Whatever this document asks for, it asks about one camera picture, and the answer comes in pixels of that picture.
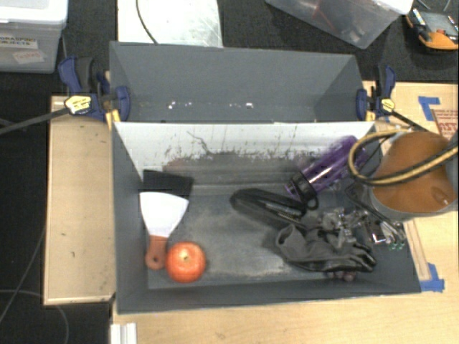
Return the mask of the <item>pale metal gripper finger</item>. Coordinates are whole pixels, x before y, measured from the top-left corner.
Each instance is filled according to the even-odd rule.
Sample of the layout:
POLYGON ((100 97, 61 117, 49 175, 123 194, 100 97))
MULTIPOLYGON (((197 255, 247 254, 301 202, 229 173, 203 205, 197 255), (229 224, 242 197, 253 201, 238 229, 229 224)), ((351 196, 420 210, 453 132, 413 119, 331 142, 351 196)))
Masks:
POLYGON ((321 226, 324 229, 350 229, 354 214, 345 214, 340 210, 327 211, 322 214, 321 226))
POLYGON ((340 228, 333 232, 333 239, 331 244, 335 248, 344 248, 351 247, 358 243, 356 237, 354 236, 352 230, 349 228, 340 228))

